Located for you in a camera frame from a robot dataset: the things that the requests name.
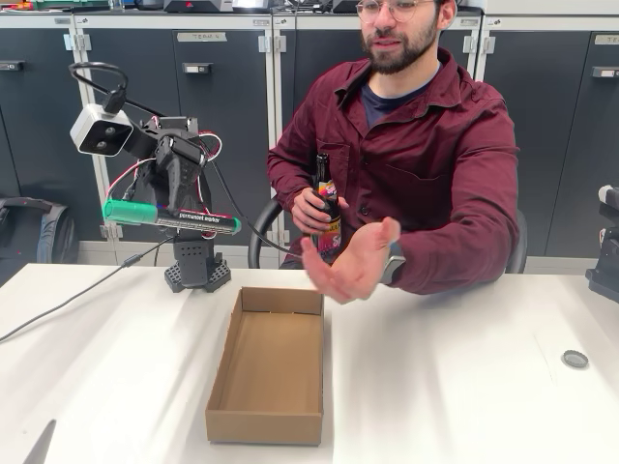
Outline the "person's left hand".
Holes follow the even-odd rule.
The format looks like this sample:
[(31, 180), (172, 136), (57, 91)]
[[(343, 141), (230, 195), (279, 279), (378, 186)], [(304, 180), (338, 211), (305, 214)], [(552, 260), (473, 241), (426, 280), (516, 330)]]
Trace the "person's left hand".
[(359, 228), (332, 265), (326, 264), (309, 238), (301, 241), (302, 261), (316, 290), (341, 305), (368, 299), (380, 283), (390, 284), (405, 263), (398, 246), (400, 224), (391, 217)]

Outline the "person's right hand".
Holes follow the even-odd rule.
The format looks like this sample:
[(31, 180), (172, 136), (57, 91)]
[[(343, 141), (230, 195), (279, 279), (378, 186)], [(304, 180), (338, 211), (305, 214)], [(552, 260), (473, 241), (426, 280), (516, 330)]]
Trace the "person's right hand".
[(331, 221), (325, 201), (312, 188), (304, 188), (294, 197), (290, 214), (294, 224), (306, 235), (322, 234)]

